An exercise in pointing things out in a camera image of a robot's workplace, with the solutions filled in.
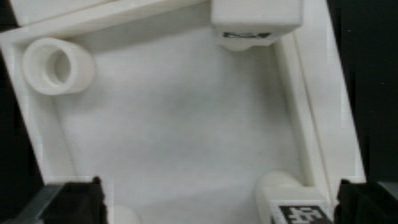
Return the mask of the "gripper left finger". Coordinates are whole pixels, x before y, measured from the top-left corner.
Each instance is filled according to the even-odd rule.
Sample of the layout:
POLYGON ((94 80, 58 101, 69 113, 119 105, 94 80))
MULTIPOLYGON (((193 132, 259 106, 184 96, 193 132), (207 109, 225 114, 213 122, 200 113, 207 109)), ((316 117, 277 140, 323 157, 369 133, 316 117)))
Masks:
POLYGON ((101 179, 47 184, 10 224, 108 224, 101 179))

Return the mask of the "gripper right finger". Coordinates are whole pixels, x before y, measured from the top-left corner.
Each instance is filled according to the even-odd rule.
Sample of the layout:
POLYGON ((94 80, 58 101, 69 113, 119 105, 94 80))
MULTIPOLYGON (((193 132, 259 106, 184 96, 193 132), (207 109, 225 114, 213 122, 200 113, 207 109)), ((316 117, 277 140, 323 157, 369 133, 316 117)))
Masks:
POLYGON ((341 181, 334 224, 398 224, 398 182, 341 181))

